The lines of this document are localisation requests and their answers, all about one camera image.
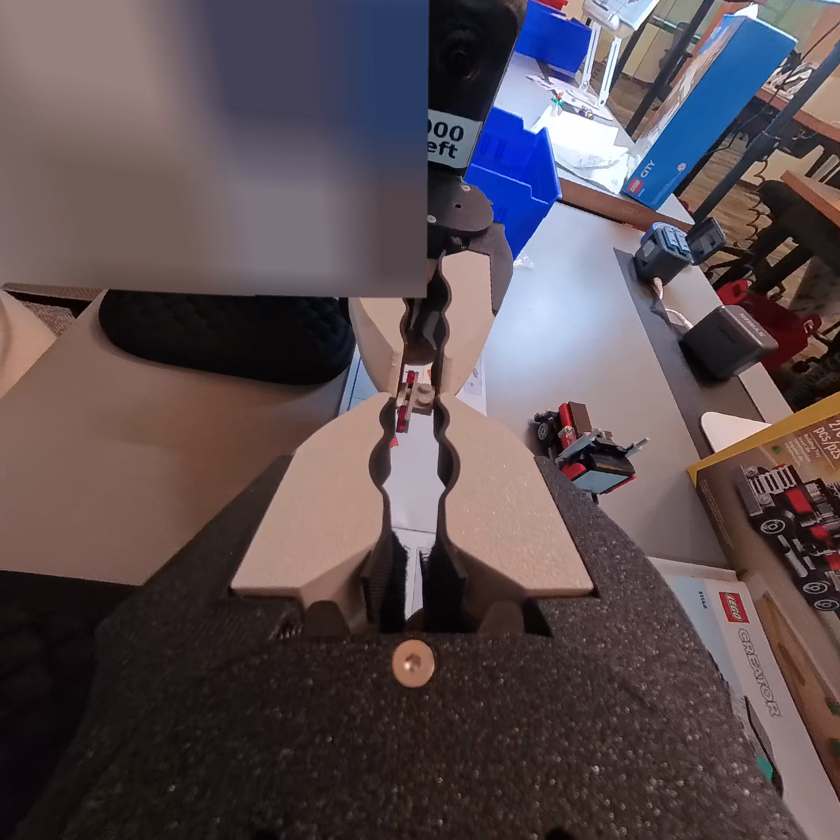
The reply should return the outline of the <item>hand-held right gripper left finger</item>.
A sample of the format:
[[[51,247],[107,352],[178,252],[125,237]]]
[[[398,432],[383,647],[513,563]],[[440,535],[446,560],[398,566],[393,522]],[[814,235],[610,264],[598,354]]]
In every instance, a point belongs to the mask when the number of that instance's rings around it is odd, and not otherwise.
[[[384,528],[371,457],[385,440],[378,392],[302,443],[231,580],[238,595],[332,602],[348,623],[366,612],[362,569]]]

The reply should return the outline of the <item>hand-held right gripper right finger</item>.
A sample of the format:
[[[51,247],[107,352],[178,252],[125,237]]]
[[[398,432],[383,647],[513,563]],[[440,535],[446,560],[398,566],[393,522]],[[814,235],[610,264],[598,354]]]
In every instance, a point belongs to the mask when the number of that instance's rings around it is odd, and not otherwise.
[[[452,394],[434,406],[438,443],[434,622],[481,623],[501,603],[595,593],[528,447]]]

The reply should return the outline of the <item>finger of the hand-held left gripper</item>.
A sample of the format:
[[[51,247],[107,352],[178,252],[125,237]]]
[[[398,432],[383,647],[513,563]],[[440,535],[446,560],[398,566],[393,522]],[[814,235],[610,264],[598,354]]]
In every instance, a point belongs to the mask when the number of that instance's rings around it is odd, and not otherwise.
[[[355,340],[376,391],[397,397],[405,364],[428,363],[428,340],[412,328],[413,304],[401,297],[349,298]]]
[[[467,382],[495,320],[490,258],[480,253],[445,255],[437,263],[444,301],[436,325],[434,389],[456,395]]]

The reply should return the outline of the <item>black red lego truck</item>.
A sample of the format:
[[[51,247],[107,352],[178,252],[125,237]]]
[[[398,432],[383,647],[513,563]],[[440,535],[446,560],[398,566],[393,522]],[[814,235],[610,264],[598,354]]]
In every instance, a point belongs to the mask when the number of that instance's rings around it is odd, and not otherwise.
[[[611,432],[592,425],[586,405],[579,402],[536,413],[532,422],[543,453],[572,484],[593,497],[633,481],[632,457],[648,443],[645,437],[621,446]]]

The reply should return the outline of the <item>blue plastic bin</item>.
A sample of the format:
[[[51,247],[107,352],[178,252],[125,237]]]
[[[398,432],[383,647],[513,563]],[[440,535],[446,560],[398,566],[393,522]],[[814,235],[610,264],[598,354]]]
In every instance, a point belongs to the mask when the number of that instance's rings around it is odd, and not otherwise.
[[[516,53],[574,75],[590,46],[592,30],[575,18],[541,2],[528,2]]]
[[[478,139],[465,181],[490,201],[514,259],[561,199],[551,138],[526,127],[522,117],[493,108]]]

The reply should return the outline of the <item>open lego instruction booklet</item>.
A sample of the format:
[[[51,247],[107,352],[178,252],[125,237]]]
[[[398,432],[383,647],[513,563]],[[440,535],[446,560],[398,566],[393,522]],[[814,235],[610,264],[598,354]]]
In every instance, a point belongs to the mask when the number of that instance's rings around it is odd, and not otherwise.
[[[344,384],[339,415],[359,406],[375,393],[358,349]],[[480,414],[487,414],[484,365],[479,357],[458,399]],[[391,448],[391,473],[384,489],[391,503],[392,529],[407,555],[405,618],[410,619],[423,606],[421,560],[427,559],[434,545],[438,501],[444,485],[438,477],[438,441],[433,415],[412,413],[407,431],[395,434]]]

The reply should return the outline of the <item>lego instruction booklet car cover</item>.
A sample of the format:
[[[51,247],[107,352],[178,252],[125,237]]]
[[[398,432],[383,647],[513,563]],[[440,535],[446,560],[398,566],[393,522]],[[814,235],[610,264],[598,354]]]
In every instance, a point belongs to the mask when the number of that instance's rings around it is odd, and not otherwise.
[[[839,838],[839,804],[746,584],[721,569],[650,558],[725,681],[763,777],[807,838]]]

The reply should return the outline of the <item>blue lego box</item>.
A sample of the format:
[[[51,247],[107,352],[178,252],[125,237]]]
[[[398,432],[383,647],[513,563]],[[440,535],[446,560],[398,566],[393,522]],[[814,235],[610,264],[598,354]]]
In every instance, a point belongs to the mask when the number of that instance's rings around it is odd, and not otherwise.
[[[796,46],[761,19],[725,15],[641,125],[622,194],[659,209]]]

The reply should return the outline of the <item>lego set cardboard box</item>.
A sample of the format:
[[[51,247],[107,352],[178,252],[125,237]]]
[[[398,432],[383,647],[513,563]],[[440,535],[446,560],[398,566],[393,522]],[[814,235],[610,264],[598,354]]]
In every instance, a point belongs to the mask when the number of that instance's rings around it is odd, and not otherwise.
[[[688,468],[818,754],[838,766],[839,401]]]

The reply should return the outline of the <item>white paper bag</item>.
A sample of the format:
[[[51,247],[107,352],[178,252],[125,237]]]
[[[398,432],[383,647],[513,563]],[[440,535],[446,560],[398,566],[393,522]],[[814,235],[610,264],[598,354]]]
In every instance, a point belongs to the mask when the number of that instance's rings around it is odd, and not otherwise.
[[[630,151],[618,143],[618,128],[549,105],[530,127],[546,130],[557,165],[607,192],[622,191],[628,175]]]

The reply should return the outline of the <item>wood edged table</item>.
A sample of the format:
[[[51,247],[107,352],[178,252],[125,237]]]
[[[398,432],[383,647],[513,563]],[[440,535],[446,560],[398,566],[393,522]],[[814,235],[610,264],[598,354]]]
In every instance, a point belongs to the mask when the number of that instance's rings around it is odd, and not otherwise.
[[[552,68],[533,58],[513,54],[500,84],[495,106],[523,120],[532,129],[550,107],[552,92],[545,88],[547,79],[554,77]],[[561,202],[614,222],[646,229],[655,221],[673,224],[687,231],[695,222],[674,195],[668,195],[659,209],[651,209],[621,193],[607,190],[552,159],[560,180]]]

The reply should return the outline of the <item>black device teal front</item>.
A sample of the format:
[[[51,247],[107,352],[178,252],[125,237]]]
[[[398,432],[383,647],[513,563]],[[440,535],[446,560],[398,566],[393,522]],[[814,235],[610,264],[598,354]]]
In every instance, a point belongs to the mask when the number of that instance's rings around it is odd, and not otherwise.
[[[686,233],[665,222],[655,222],[651,226],[633,256],[637,279],[649,285],[659,279],[665,286],[694,264]]]

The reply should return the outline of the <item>grey cube device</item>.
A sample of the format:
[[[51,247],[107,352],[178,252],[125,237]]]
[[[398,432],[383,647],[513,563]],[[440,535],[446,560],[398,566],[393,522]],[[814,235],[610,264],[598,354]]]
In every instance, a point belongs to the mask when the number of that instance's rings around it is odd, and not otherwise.
[[[727,243],[727,237],[718,221],[708,216],[695,223],[686,233],[686,243],[692,264],[698,266],[722,249]]]

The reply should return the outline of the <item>dark cube device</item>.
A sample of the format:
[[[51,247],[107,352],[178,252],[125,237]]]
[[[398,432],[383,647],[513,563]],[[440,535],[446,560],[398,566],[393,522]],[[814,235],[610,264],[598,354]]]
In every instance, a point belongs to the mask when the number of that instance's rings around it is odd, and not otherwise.
[[[679,338],[694,372],[709,382],[739,376],[775,353],[774,336],[740,305],[720,305]]]

